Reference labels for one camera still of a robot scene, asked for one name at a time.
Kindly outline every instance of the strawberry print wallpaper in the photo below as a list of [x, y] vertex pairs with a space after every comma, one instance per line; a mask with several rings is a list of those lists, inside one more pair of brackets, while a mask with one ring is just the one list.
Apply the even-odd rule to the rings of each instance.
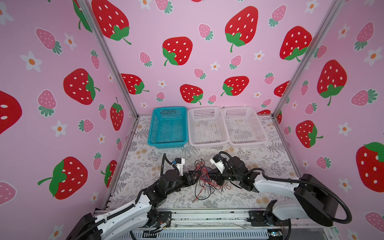
[[332, 3], [88, 1], [139, 114], [244, 105], [270, 113]]
[[350, 224], [335, 223], [343, 240], [384, 239], [383, 9], [346, 2], [282, 109], [301, 171], [352, 212]]
[[0, 238], [65, 239], [134, 118], [77, 1], [0, 0], [0, 33]]

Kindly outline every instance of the white plastic basket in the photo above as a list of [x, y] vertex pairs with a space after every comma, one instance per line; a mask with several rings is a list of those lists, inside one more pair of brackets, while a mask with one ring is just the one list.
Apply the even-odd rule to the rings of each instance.
[[188, 110], [189, 143], [196, 148], [220, 147], [229, 142], [220, 107]]
[[268, 142], [268, 136], [252, 107], [230, 107], [221, 111], [231, 147], [256, 147]]

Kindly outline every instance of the blue plastic basket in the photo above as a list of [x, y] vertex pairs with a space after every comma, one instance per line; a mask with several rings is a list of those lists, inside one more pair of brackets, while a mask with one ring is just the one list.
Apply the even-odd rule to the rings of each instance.
[[183, 147], [188, 142], [187, 108], [155, 108], [148, 145], [158, 149]]

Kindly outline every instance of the red strawberry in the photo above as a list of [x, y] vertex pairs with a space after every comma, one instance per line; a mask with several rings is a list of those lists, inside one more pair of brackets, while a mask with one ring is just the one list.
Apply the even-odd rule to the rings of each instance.
[[298, 59], [303, 55], [312, 41], [312, 35], [301, 26], [296, 26], [285, 35], [280, 48], [280, 58], [284, 60]]
[[52, 179], [49, 191], [56, 199], [66, 199], [79, 190], [87, 181], [88, 171], [79, 160], [74, 157], [66, 157], [53, 169], [53, 176], [39, 181]]
[[0, 91], [0, 134], [14, 125], [22, 116], [22, 112], [14, 97]]
[[283, 96], [283, 93], [285, 92], [285, 89], [286, 89], [287, 86], [288, 86], [288, 83], [289, 83], [289, 81], [287, 81], [287, 82], [285, 82], [285, 83], [283, 83], [283, 84], [277, 86], [277, 87], [275, 88], [275, 90], [273, 91], [273, 93], [274, 93], [276, 96], [278, 96], [278, 97], [282, 97], [282, 96]]
[[359, 148], [356, 164], [363, 184], [375, 192], [384, 192], [384, 145], [371, 142]]
[[365, 89], [360, 90], [355, 96], [352, 97], [351, 103], [356, 106], [365, 106], [367, 103], [371, 104], [377, 100], [377, 96], [379, 94], [376, 93], [376, 90], [369, 89], [368, 91]]
[[111, 116], [111, 121], [113, 128], [116, 131], [119, 131], [121, 128], [122, 121], [124, 119], [124, 112], [122, 110], [121, 105], [118, 102], [118, 98], [116, 97], [116, 102], [112, 105], [111, 110], [109, 111]]
[[39, 38], [46, 49], [52, 50], [52, 52], [56, 53], [57, 55], [60, 55], [63, 52], [61, 50], [60, 42], [55, 41], [55, 37], [47, 30], [36, 28], [36, 36]]
[[191, 55], [192, 41], [185, 37], [168, 38], [163, 42], [163, 55], [167, 58], [164, 66], [169, 61], [173, 65], [184, 65]]
[[316, 143], [316, 138], [323, 138], [323, 136], [317, 137], [317, 128], [310, 120], [296, 126], [296, 136], [306, 148], [312, 147]]
[[237, 96], [243, 92], [243, 90], [248, 86], [248, 83], [249, 78], [246, 76], [227, 78], [224, 81], [224, 92], [221, 94], [221, 96], [223, 96], [224, 93], [226, 93], [228, 96]]
[[365, 24], [364, 28], [359, 32], [356, 37], [355, 50], [359, 51], [368, 44], [368, 40], [373, 36], [373, 22]]
[[144, 90], [144, 82], [138, 76], [125, 73], [122, 73], [121, 76], [129, 93], [135, 95], [140, 94], [142, 91], [149, 92], [149, 90]]
[[98, 88], [94, 87], [93, 79], [82, 68], [76, 69], [64, 78], [65, 93], [81, 104], [89, 105], [95, 99]]
[[107, 38], [120, 41], [129, 35], [129, 22], [124, 13], [107, 0], [92, 0], [92, 11], [97, 23]]
[[227, 41], [233, 45], [240, 47], [249, 43], [256, 32], [257, 20], [259, 12], [257, 8], [249, 6], [236, 14], [225, 26], [225, 35]]
[[184, 84], [180, 87], [180, 93], [183, 100], [187, 103], [197, 103], [203, 98], [203, 90], [199, 87]]
[[340, 63], [336, 60], [328, 61], [324, 65], [317, 82], [317, 92], [323, 98], [329, 98], [329, 106], [332, 96], [339, 94], [346, 82], [347, 73]]
[[117, 162], [115, 160], [112, 160], [105, 169], [105, 173], [103, 173], [103, 171], [101, 170], [101, 173], [105, 175], [104, 183], [107, 187], [109, 187], [109, 184], [111, 183], [113, 174], [115, 173], [116, 165]]

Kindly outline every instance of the plastic basket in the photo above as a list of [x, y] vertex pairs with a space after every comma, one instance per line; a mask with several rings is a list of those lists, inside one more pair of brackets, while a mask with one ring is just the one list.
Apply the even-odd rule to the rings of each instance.
[[188, 110], [189, 144], [196, 148], [220, 147], [229, 142], [220, 107]]
[[232, 147], [256, 147], [268, 142], [268, 136], [252, 107], [230, 107], [221, 111]]
[[155, 108], [148, 145], [158, 149], [183, 147], [188, 142], [187, 108]]

